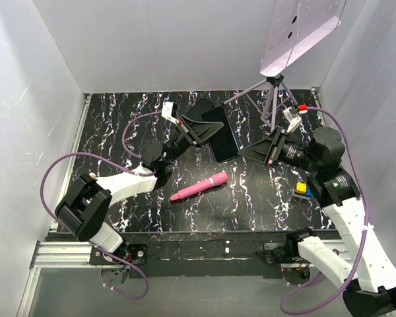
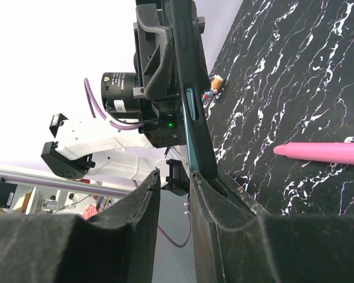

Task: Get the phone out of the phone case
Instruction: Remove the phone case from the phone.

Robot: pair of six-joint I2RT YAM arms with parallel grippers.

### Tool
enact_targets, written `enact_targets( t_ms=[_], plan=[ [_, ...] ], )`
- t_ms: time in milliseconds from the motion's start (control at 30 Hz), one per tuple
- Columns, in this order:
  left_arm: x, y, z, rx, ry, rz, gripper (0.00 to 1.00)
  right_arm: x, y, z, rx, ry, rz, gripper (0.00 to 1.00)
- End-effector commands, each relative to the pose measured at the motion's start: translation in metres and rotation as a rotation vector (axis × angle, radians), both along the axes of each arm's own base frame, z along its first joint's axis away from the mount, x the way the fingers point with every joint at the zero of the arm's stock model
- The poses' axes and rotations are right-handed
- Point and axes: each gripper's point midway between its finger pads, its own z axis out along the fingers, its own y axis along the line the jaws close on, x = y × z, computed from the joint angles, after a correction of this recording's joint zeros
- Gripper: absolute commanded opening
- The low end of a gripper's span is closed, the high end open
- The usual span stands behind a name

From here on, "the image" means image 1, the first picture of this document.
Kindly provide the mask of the blue smartphone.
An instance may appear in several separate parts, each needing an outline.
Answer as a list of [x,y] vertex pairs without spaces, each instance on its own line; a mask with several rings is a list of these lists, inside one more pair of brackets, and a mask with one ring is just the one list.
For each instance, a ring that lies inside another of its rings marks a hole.
[[218,163],[232,160],[238,156],[238,144],[232,132],[230,122],[222,106],[204,112],[201,116],[204,122],[222,122],[224,124],[214,136],[209,139],[214,159]]

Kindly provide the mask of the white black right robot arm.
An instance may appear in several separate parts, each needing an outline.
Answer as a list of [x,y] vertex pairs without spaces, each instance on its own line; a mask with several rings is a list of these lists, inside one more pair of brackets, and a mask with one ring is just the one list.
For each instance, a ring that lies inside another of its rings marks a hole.
[[341,166],[344,152],[341,134],[330,127],[317,128],[307,146],[276,127],[239,154],[267,166],[283,162],[308,173],[309,190],[332,220],[353,262],[342,259],[311,229],[287,234],[286,257],[313,264],[338,288],[352,316],[381,316],[396,310],[396,268],[366,218],[356,182]]

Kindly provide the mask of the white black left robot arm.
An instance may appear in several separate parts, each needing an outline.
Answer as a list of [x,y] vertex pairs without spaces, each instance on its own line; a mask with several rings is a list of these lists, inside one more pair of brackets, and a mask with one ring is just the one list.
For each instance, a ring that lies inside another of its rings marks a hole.
[[152,140],[144,144],[138,167],[107,177],[81,175],[55,208],[58,221],[78,241],[93,243],[113,264],[126,259],[127,248],[121,235],[105,222],[108,209],[119,201],[163,187],[179,156],[224,127],[222,122],[195,121],[187,116],[180,116],[175,123],[168,142]]

